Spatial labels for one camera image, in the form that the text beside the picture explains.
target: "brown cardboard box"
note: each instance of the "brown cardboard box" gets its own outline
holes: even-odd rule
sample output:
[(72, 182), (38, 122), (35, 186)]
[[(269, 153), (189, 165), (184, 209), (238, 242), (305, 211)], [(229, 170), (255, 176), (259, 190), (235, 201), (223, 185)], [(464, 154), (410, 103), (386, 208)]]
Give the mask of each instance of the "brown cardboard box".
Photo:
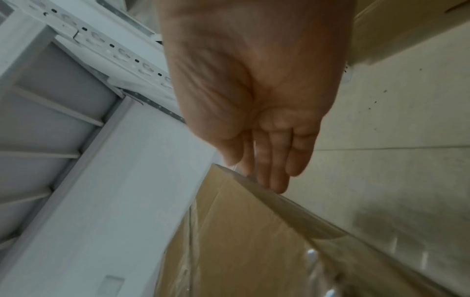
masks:
[(288, 199), (213, 165), (168, 245), (155, 297), (218, 296), (453, 295)]

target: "cardboard box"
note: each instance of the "cardboard box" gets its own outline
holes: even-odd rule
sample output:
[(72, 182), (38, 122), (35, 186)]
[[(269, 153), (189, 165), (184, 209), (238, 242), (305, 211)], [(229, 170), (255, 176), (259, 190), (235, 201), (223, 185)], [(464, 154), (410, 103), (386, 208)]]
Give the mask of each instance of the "cardboard box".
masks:
[(290, 200), (213, 165), (168, 245), (155, 289), (155, 297), (212, 296), (453, 295)]

